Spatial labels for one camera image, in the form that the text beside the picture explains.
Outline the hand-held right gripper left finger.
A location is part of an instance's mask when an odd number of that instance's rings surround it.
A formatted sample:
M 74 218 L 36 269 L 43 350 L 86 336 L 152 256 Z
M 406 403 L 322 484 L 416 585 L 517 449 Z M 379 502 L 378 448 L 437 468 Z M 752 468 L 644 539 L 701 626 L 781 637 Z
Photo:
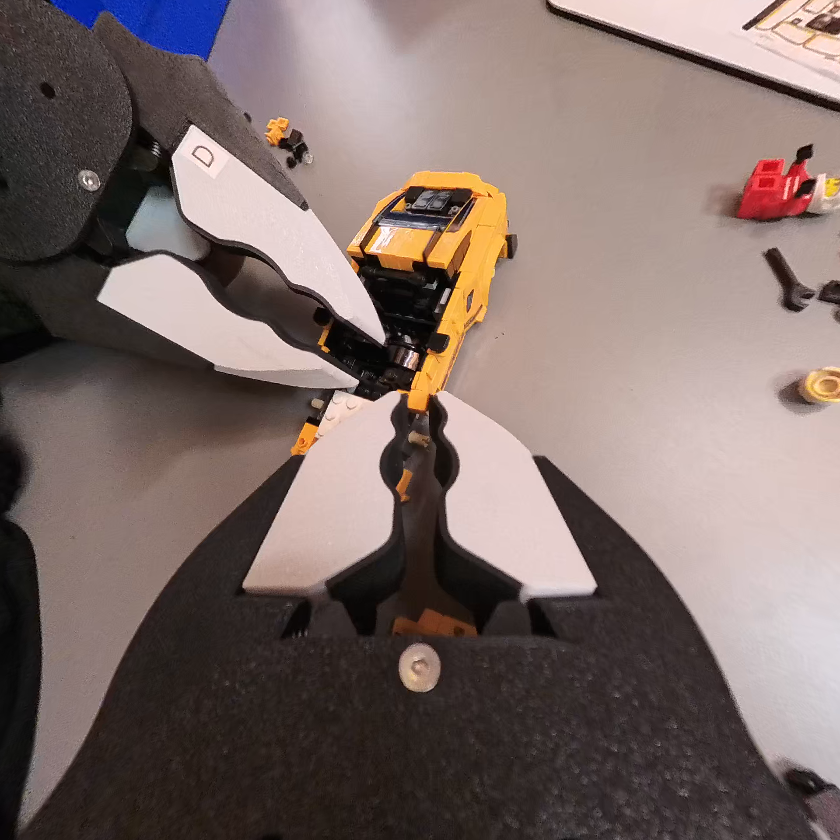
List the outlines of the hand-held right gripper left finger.
M 250 595 L 339 602 L 377 617 L 406 572 L 406 397 L 393 392 L 290 458 L 289 488 L 245 579 Z

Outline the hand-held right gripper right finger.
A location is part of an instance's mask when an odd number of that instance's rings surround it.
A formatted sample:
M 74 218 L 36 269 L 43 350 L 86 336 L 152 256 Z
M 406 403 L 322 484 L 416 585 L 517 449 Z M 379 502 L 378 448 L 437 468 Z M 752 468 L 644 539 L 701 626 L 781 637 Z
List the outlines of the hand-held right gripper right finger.
M 529 449 L 448 392 L 432 401 L 434 569 L 477 621 L 499 604 L 588 597 L 596 581 Z

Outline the red lego minifigure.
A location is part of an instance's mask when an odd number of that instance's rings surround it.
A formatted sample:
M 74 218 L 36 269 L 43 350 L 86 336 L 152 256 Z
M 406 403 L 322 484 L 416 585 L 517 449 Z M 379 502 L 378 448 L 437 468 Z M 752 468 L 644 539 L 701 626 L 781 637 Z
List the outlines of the red lego minifigure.
M 813 154 L 809 143 L 796 151 L 789 166 L 784 159 L 759 161 L 742 190 L 735 218 L 769 222 L 838 212 L 838 175 L 811 175 L 807 164 Z

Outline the blue plastic bin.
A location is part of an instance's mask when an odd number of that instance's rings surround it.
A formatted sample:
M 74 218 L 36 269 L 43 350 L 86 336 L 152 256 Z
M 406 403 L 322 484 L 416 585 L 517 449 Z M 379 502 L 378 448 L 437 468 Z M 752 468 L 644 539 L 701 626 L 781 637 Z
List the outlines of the blue plastic bin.
M 54 1 L 53 4 L 89 28 L 101 13 L 110 12 L 146 43 L 206 60 L 229 1 Z

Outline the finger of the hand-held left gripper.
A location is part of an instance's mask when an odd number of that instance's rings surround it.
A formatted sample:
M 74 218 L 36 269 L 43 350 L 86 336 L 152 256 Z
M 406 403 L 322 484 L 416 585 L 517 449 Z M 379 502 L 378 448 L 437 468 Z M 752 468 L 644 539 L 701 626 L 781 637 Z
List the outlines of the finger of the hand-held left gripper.
M 174 254 L 153 252 L 111 268 L 97 300 L 219 373 L 302 389 L 358 384 L 327 354 L 235 310 L 214 280 Z
M 366 339 L 385 343 L 362 280 L 311 209 L 292 202 L 194 124 L 171 155 L 171 172 L 181 214 L 200 234 L 262 258 L 289 288 Z

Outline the black lego wrench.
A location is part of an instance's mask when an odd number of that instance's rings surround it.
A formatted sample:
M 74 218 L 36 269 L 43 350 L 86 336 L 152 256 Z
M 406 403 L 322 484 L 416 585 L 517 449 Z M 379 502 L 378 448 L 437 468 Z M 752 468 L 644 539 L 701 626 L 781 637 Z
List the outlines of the black lego wrench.
M 801 283 L 778 248 L 765 250 L 763 258 L 780 285 L 783 308 L 790 312 L 805 310 L 816 296 L 816 291 Z

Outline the white book stand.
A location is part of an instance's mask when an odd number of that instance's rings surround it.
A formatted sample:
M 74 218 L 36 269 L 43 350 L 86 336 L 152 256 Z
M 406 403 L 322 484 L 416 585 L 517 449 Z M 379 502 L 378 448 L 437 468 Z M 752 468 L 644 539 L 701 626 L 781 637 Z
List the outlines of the white book stand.
M 835 67 L 800 63 L 742 32 L 771 1 L 549 1 L 554 13 L 838 110 Z

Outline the lego sticker sheet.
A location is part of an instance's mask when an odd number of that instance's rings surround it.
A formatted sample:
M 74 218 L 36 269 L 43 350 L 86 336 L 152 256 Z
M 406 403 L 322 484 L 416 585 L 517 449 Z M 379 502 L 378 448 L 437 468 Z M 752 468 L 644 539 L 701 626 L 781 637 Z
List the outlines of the lego sticker sheet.
M 802 64 L 838 67 L 838 1 L 771 2 L 741 30 L 758 46 Z

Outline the tan lego hair piece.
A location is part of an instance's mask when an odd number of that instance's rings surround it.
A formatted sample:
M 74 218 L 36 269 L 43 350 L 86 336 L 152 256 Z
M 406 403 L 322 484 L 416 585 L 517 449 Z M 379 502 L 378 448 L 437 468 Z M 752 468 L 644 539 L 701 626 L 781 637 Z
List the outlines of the tan lego hair piece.
M 799 397 L 812 405 L 839 404 L 839 368 L 823 367 L 808 372 L 797 383 Z

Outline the black lego tire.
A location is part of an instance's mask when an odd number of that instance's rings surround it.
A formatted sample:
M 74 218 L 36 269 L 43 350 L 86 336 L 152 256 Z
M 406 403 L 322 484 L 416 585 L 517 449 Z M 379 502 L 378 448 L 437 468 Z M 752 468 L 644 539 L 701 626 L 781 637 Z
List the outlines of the black lego tire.
M 838 787 L 826 781 L 818 773 L 804 768 L 790 768 L 784 773 L 784 780 L 792 791 L 804 800 L 823 795 L 838 794 Z

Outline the yellow lego car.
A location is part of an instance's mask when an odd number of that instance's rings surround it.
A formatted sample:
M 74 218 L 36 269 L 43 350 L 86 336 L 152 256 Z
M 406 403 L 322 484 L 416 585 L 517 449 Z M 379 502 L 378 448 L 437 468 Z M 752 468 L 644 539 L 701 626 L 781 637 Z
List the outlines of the yellow lego car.
M 388 469 L 400 497 L 395 509 L 401 542 L 386 547 L 372 570 L 346 573 L 326 602 L 308 602 L 295 611 L 287 637 L 315 633 L 371 635 L 382 603 L 399 592 L 405 572 L 425 551 L 412 547 L 417 533 L 431 522 L 426 478 L 413 483 L 414 470 L 425 470 L 419 455 L 428 443 L 428 409 L 445 389 L 467 332 L 481 323 L 490 284 L 501 259 L 512 259 L 517 236 L 511 234 L 505 195 L 477 175 L 419 172 L 386 196 L 353 238 L 351 265 L 370 293 L 385 331 L 378 346 L 319 309 L 319 348 L 344 363 L 358 380 L 312 401 L 293 456 L 304 456 L 341 423 L 374 402 L 398 394 L 406 399 L 402 436 L 386 451 Z M 415 484 L 419 501 L 411 500 Z

